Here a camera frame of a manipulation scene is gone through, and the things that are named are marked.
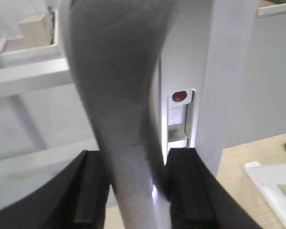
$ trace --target white shelf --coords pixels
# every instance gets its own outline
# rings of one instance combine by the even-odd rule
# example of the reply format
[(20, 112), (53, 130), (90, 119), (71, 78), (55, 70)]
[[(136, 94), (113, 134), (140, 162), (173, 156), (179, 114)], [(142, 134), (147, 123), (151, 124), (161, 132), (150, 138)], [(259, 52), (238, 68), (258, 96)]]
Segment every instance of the white shelf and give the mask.
[(0, 69), (0, 98), (73, 83), (66, 58)]

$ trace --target wooden table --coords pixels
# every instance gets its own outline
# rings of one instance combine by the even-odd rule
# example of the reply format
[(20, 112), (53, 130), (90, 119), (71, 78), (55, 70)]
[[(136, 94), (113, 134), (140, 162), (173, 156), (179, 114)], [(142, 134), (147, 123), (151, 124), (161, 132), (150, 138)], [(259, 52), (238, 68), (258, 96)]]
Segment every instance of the wooden table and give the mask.
[[(263, 229), (284, 229), (272, 208), (244, 170), (244, 164), (259, 161), (262, 165), (286, 164), (286, 134), (226, 148), (223, 151), (217, 180)], [(280, 186), (286, 194), (286, 186)], [(123, 229), (117, 206), (107, 208), (105, 229)]]

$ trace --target white wall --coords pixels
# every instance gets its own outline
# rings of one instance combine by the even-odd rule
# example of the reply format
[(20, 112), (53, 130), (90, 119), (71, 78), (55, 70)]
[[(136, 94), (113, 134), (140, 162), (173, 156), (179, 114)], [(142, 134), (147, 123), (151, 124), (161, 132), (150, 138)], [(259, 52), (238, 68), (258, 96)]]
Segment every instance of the white wall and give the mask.
[(257, 18), (226, 146), (286, 133), (286, 13)]
[(92, 138), (73, 84), (0, 98), (0, 159)]

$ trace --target red indicator light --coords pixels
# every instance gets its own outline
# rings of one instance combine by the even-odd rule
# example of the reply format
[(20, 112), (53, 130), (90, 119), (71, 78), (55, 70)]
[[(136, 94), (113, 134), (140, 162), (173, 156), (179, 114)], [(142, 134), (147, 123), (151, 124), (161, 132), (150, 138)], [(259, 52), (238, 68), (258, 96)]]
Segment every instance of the red indicator light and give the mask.
[(173, 100), (175, 102), (180, 102), (180, 101), (184, 100), (186, 97), (187, 97), (186, 91), (175, 92), (173, 94)]

